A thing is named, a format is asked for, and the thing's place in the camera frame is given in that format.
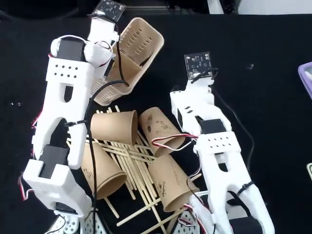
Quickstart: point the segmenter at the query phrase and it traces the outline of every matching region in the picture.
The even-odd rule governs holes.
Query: black tabletop
[[[312,228],[312,181],[306,165],[312,162],[312,101],[297,73],[312,61],[312,16],[148,16],[144,17],[165,38],[165,44],[133,92],[113,104],[121,110],[158,106],[171,114],[169,91],[185,88],[184,54],[210,51],[219,68],[215,88],[235,109],[255,140],[251,177],[259,187],[276,233],[300,233]],[[120,28],[131,20],[123,17]],[[44,233],[55,216],[35,197],[22,202],[18,176],[30,157],[33,130],[30,123],[42,108],[50,43],[74,34],[87,37],[88,19],[0,23],[0,231]],[[232,122],[246,159],[251,143],[234,116],[216,99]],[[101,107],[94,104],[94,109]],[[173,154],[187,174],[198,164],[190,148]],[[90,190],[81,175],[77,181]],[[196,184],[204,189],[203,181]],[[109,197],[125,218],[143,207],[125,188]],[[117,228],[105,202],[99,214],[114,233],[140,233],[156,224],[151,211]],[[162,212],[161,217],[168,216]]]

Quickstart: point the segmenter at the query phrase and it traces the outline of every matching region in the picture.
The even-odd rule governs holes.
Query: brown paper basket
[[[98,94],[95,101],[102,105],[109,105],[113,100],[132,92],[133,88],[153,62],[164,44],[163,36],[142,18],[134,18],[120,35],[119,47],[121,66],[125,80],[129,87],[123,84],[108,86]],[[113,47],[117,54],[116,44]],[[115,63],[106,80],[96,79],[91,94],[111,80],[120,80],[119,63]]]

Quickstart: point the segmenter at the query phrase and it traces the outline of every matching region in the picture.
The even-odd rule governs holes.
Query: metal base plate
[[[89,215],[89,217],[84,219],[79,219],[80,222],[80,228],[75,232],[75,234],[93,234],[93,216],[92,214]],[[57,230],[61,226],[63,226],[64,220],[61,217],[58,217],[52,227],[49,229],[49,231]],[[66,223],[66,225],[59,231],[53,232],[53,234],[72,234],[71,229],[75,228],[74,226],[71,226],[71,223]],[[100,218],[96,214],[96,234],[107,234]]]
[[[195,223],[193,216],[191,216],[190,212],[185,211],[181,214],[180,218],[185,219],[191,223]],[[194,227],[185,227],[181,225],[178,221],[176,227],[173,231],[173,234],[198,234],[199,233],[199,225],[195,223],[196,226]]]

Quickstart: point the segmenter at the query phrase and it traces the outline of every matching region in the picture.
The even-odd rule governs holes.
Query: white 3d-printed robot arm
[[[189,80],[185,91],[170,93],[172,112],[182,131],[198,136],[194,153],[200,160],[209,193],[210,211],[194,196],[191,196],[190,204],[208,233],[248,233],[233,230],[231,221],[247,215],[240,206],[227,203],[232,198],[227,192],[232,191],[247,206],[252,220],[256,220],[256,230],[259,232],[249,233],[274,234],[274,226],[259,189],[252,183],[239,192],[251,182],[251,178],[240,154],[241,149],[232,132],[231,123],[221,110],[214,106],[214,96],[209,87],[213,82],[211,78],[202,78],[194,83]],[[220,163],[226,165],[227,171],[220,169]]]
[[[107,64],[112,58],[113,51],[110,45],[112,40],[116,40],[114,24],[102,19],[101,21],[102,25],[107,25],[107,28],[111,30],[106,33],[114,38],[96,39],[105,41],[107,46],[72,35],[62,36],[57,39],[59,41],[52,43],[53,56],[49,59],[47,69],[47,88],[43,109],[32,139],[36,160],[29,160],[23,178],[32,187],[36,197],[48,209],[54,210],[57,215],[83,218],[89,214],[92,205],[90,197],[76,183],[71,173],[71,169],[81,167],[87,134],[84,122],[69,125],[72,139],[69,152],[67,149],[49,144],[51,135],[62,118],[65,118],[68,123],[84,120],[96,74],[95,70],[101,67],[101,75],[104,76]],[[66,37],[75,39],[60,41]],[[60,58],[56,54],[60,52],[66,58]],[[69,102],[64,100],[67,86],[73,87]]]

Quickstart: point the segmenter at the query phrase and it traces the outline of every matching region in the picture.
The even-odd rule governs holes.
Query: kraft paper cup
[[[114,163],[99,144],[94,142],[93,149],[97,169],[97,199],[103,199],[116,192],[126,181],[127,175]],[[81,169],[93,193],[94,175],[89,144],[84,147]]]
[[[150,163],[148,170],[161,199],[164,212],[176,211],[183,204],[188,203],[192,192],[186,184],[187,175],[171,155],[156,158]],[[199,188],[191,181],[189,185],[193,192],[199,191]]]
[[[180,131],[168,120],[164,113],[158,107],[152,107],[144,111],[139,118],[140,126],[151,145],[154,156],[159,157],[167,155],[172,150],[154,146],[151,141],[157,137],[169,137],[175,134],[180,134]],[[185,137],[174,137],[170,139],[160,140],[157,143],[167,145],[173,149],[180,147],[185,140]]]
[[[134,145],[137,139],[137,112],[94,114],[91,133],[95,139]]]

